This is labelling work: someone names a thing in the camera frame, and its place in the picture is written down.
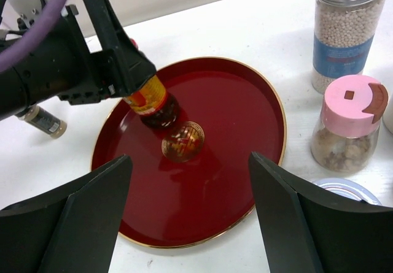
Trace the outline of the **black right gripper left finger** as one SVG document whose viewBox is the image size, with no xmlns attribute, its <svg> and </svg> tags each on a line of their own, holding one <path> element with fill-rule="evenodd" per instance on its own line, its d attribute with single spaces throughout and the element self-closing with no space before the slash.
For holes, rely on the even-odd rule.
<svg viewBox="0 0 393 273">
<path fill-rule="evenodd" d="M 132 169 L 122 155 L 1 209 L 1 272 L 108 272 Z"/>
</svg>

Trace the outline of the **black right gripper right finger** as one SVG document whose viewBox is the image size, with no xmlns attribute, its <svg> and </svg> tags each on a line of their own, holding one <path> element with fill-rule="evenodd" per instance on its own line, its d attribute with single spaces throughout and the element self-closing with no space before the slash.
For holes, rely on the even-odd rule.
<svg viewBox="0 0 393 273">
<path fill-rule="evenodd" d="M 348 199 L 265 156 L 248 159 L 271 272 L 391 272 L 392 209 Z"/>
</svg>

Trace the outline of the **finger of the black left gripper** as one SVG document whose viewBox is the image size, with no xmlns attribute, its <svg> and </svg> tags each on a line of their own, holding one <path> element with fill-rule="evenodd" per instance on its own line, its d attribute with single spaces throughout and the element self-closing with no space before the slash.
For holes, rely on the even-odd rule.
<svg viewBox="0 0 393 273">
<path fill-rule="evenodd" d="M 132 95 L 157 73 L 155 65 L 132 43 L 110 0 L 83 2 L 101 44 L 92 57 L 104 87 L 113 97 Z"/>
</svg>

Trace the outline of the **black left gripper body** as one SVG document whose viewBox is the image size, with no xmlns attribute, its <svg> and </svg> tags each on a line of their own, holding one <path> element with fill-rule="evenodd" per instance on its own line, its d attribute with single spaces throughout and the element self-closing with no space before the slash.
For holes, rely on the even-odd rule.
<svg viewBox="0 0 393 273">
<path fill-rule="evenodd" d="M 115 96 L 106 69 L 110 57 L 92 53 L 76 20 L 77 7 L 66 6 L 46 38 L 19 63 L 1 73 L 1 119 L 54 96 L 71 105 L 93 104 Z"/>
</svg>

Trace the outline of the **red-lid chili sauce jar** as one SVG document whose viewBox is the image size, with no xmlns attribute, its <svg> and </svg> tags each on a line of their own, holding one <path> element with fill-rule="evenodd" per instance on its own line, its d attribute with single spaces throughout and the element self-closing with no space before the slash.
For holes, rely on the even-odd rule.
<svg viewBox="0 0 393 273">
<path fill-rule="evenodd" d="M 139 91 L 123 100 L 146 126 L 153 129 L 169 128 L 180 114 L 177 99 L 157 75 L 150 78 Z"/>
</svg>

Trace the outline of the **small black-cap spice bottle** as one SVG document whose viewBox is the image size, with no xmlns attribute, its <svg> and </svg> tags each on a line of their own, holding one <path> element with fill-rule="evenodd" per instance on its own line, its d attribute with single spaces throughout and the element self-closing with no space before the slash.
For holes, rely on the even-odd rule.
<svg viewBox="0 0 393 273">
<path fill-rule="evenodd" d="M 33 105 L 15 114 L 15 116 L 53 139 L 61 137 L 67 129 L 67 123 L 65 121 L 52 115 L 39 105 Z"/>
</svg>

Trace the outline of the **pink-lid spice jar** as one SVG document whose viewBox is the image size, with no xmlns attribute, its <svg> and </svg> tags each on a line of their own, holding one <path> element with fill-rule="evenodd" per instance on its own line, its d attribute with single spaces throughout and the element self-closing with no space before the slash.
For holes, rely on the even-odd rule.
<svg viewBox="0 0 393 273">
<path fill-rule="evenodd" d="M 378 142 L 388 92 L 377 79 L 346 75 L 325 90 L 311 138 L 311 153 L 324 168 L 354 173 L 370 161 Z"/>
</svg>

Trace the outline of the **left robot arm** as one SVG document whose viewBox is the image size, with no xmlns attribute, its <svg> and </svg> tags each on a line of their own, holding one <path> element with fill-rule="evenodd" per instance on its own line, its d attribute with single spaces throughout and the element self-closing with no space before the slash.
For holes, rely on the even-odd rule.
<svg viewBox="0 0 393 273">
<path fill-rule="evenodd" d="M 83 0 L 101 50 L 89 51 L 67 0 L 1 0 L 1 118 L 54 96 L 72 105 L 127 97 L 156 74 L 110 0 Z"/>
</svg>

